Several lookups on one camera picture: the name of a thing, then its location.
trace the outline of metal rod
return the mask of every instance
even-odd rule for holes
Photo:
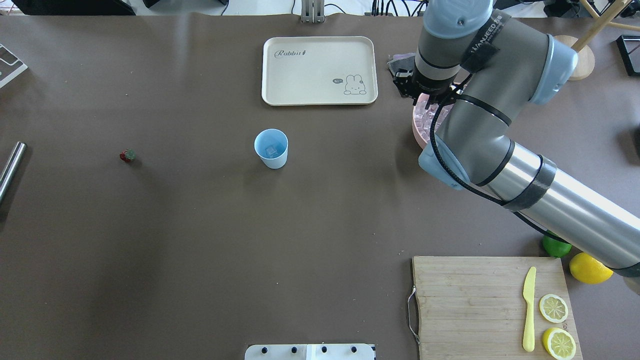
[[[7,160],[6,165],[4,166],[4,170],[0,175],[0,204],[4,199],[4,195],[6,194],[7,189],[9,189],[9,185],[11,185],[11,180],[15,175],[15,171],[18,169],[20,165],[20,160],[22,159],[22,155],[24,151],[27,149],[27,144],[24,142],[17,142],[15,147],[13,148],[13,152]]]
[[[415,342],[418,343],[418,345],[420,345],[420,336],[418,336],[418,334],[415,333],[415,331],[413,330],[413,327],[411,326],[411,298],[415,295],[415,285],[413,285],[413,287],[411,288],[411,293],[409,294],[409,297],[406,299],[406,315],[407,315],[407,319],[409,320],[409,330],[411,330],[411,333],[413,334],[413,338],[415,339]]]

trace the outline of lemon half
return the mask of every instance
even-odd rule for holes
[[[540,299],[540,313],[552,323],[561,323],[569,316],[569,307],[558,295],[546,294]]]
[[[600,284],[608,280],[613,271],[594,259],[586,252],[581,252],[569,261],[569,271],[574,278],[586,284]]]
[[[557,360],[570,360],[575,356],[573,336],[559,327],[550,327],[542,334],[542,344]]]

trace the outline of yellow knife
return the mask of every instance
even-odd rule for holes
[[[522,336],[522,347],[526,351],[533,351],[535,347],[533,326],[533,293],[535,289],[536,267],[532,266],[524,279],[524,290],[522,290],[522,297],[527,302],[527,319],[524,322],[524,335]]]

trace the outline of cutting board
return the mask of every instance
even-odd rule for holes
[[[527,305],[524,279],[536,267],[534,325],[536,347],[522,348]],[[553,359],[542,345],[549,327],[567,330],[582,360],[578,332],[560,259],[522,257],[416,256],[413,278],[419,309],[420,358],[432,359]],[[554,293],[566,301],[569,316],[552,323],[540,314],[542,296]]]

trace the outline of green lime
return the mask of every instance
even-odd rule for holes
[[[547,253],[554,258],[561,258],[569,254],[569,251],[571,251],[571,244],[557,241],[548,236],[544,236],[542,238],[542,247],[544,247]]]

